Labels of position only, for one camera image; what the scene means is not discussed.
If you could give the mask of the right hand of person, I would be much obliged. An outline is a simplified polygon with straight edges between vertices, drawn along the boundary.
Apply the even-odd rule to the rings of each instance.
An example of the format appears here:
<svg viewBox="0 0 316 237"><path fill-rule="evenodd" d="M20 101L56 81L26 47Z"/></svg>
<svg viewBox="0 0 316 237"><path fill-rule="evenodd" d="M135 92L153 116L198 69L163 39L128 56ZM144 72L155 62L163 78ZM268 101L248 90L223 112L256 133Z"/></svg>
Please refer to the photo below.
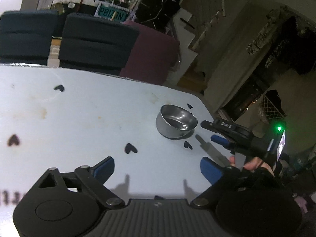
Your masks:
<svg viewBox="0 0 316 237"><path fill-rule="evenodd" d="M232 167L237 168L235 156L231 156L229 158L229 162ZM248 170L250 172L257 170L258 168L264 168L264 171L268 171L275 178L272 168L259 157L254 157L249 162L245 163L243 166L244 170ZM241 170L238 168L235 170L235 173L240 173L240 172Z"/></svg>

